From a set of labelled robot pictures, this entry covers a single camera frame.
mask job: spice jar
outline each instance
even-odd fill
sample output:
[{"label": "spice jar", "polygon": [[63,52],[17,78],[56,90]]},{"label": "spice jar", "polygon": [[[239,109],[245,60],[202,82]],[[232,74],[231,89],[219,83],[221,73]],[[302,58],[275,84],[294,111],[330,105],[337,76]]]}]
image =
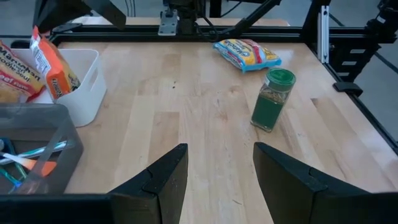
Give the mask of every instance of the spice jar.
[{"label": "spice jar", "polygon": [[270,69],[265,77],[265,83],[260,89],[251,123],[271,132],[295,81],[296,77],[291,71],[282,68]]}]

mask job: gray plastic container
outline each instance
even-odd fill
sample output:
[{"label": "gray plastic container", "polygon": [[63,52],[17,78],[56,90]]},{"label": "gray plastic container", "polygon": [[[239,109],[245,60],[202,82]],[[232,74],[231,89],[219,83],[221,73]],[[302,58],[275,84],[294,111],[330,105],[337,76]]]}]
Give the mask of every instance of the gray plastic container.
[{"label": "gray plastic container", "polygon": [[[12,184],[0,177],[0,194],[62,194],[68,185],[83,153],[83,145],[75,126],[63,105],[0,104],[0,138],[12,141],[16,154],[46,147],[22,185],[10,192]],[[56,143],[66,141],[65,148],[53,152]],[[56,161],[57,166],[46,177],[39,175],[45,161]],[[18,179],[15,163],[2,166]]]}]

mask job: wooden table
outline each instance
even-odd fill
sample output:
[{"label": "wooden table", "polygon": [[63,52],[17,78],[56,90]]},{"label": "wooden table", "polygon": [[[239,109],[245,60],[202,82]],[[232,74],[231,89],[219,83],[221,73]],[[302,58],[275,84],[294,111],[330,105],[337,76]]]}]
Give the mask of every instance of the wooden table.
[{"label": "wooden table", "polygon": [[[95,20],[105,23],[80,21]],[[332,88],[334,79],[306,45],[263,45],[297,76],[272,133],[249,122],[266,70],[242,74],[210,43],[64,43],[99,51],[108,85],[96,119],[78,129],[85,151],[67,192],[107,192],[186,142],[180,223],[272,223],[252,163],[256,141],[365,190],[395,191],[397,156],[348,96]]]}]

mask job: white basket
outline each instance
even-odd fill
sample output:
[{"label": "white basket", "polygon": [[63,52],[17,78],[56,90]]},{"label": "white basket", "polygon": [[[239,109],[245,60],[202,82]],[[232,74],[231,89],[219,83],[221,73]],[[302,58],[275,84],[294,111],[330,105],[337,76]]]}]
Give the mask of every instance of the white basket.
[{"label": "white basket", "polygon": [[[13,49],[12,51],[31,67],[36,67],[29,49]],[[91,49],[60,49],[60,52],[81,81],[81,85],[75,91],[61,96],[55,103],[65,105],[73,124],[76,127],[82,127],[94,120],[106,93],[99,54]],[[53,103],[53,101],[50,93],[44,91],[32,103]]]}]

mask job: green lid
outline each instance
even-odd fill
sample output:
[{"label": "green lid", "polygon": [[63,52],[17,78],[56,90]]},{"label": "green lid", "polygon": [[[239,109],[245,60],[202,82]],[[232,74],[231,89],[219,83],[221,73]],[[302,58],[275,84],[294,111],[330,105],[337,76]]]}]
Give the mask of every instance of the green lid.
[{"label": "green lid", "polygon": [[272,68],[266,75],[266,84],[276,91],[289,91],[296,82],[296,76],[283,68]]}]

